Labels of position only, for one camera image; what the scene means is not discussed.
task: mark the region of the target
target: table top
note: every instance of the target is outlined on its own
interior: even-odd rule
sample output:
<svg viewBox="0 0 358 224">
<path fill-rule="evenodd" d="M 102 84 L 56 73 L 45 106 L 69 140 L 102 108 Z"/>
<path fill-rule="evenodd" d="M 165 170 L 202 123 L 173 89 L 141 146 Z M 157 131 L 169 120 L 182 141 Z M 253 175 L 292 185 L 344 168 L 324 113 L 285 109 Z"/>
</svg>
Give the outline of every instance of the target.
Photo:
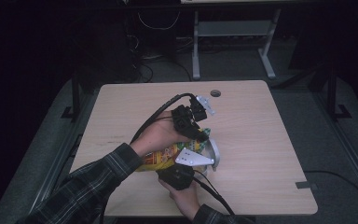
<svg viewBox="0 0 358 224">
<path fill-rule="evenodd" d="M 212 90 L 221 91 L 212 97 Z M 200 121 L 211 128 L 221 155 L 207 177 L 238 215 L 306 215 L 318 207 L 297 159 L 278 109 L 264 81 L 214 81 L 105 85 L 101 88 L 72 171 L 96 161 L 122 143 L 174 95 L 185 92 L 209 98 L 214 116 Z M 169 109 L 189 105 L 182 98 Z M 205 190 L 201 203 L 227 213 Z M 155 172 L 133 173 L 113 192 L 105 214 L 116 217 L 181 216 Z"/>
</svg>

